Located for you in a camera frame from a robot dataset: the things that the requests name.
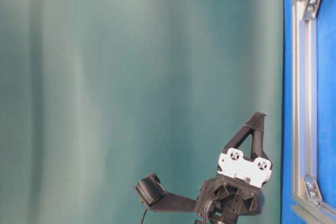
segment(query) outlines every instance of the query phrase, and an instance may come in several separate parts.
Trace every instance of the blue wall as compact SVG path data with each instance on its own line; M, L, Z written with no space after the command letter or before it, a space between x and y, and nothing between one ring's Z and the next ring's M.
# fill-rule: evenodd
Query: blue wall
M282 223L305 223L290 208L292 199L292 41L291 41L291 0L284 0L285 44L283 63L283 164L282 164Z
M282 223L304 223L291 198L291 4L285 1ZM318 13L318 181L324 201L336 207L336 0L322 0Z
M318 181L323 200L336 207L336 0L318 13Z

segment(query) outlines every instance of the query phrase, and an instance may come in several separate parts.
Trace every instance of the white mounting bracket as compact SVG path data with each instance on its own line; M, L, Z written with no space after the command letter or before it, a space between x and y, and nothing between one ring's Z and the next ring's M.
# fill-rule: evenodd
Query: white mounting bracket
M218 164L222 169L218 171L219 174L239 178L259 188L270 179L272 174L270 160L258 157L253 162L248 161L244 159L244 153L235 148L230 148L227 154L221 153Z

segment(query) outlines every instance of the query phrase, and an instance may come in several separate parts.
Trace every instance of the black 3d-printed part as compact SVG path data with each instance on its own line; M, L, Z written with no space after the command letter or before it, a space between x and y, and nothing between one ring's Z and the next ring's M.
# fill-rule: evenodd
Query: black 3d-printed part
M135 186L135 191L147 207L151 207L166 194L159 181L159 178L153 173L140 180Z
M266 153L263 150L262 143L264 138L264 119L265 114L256 112L252 117L240 128L240 130L231 138L231 140L223 147L222 153L226 154L230 148L238 149L243 141L252 135L252 148L251 155L245 157L249 161L253 161L257 157L268 159Z
M218 175L204 181L195 212L212 223L236 224L239 215L257 215L264 202L260 188L239 179Z

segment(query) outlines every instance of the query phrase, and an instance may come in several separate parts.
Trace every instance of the metal bracket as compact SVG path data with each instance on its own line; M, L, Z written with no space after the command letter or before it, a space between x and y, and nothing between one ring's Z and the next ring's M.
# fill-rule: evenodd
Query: metal bracket
M303 183L305 184L304 190L307 194L308 200L313 202L323 201L322 195L317 184L315 177L303 177Z
M317 16L321 0L303 0L304 12L302 19L312 20Z

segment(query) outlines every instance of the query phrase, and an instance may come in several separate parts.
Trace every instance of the teal backdrop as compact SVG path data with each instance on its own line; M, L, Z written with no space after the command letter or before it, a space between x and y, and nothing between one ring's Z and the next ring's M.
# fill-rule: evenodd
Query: teal backdrop
M153 171L195 198L255 111L273 173L238 223L280 223L282 3L0 0L0 223L138 223Z

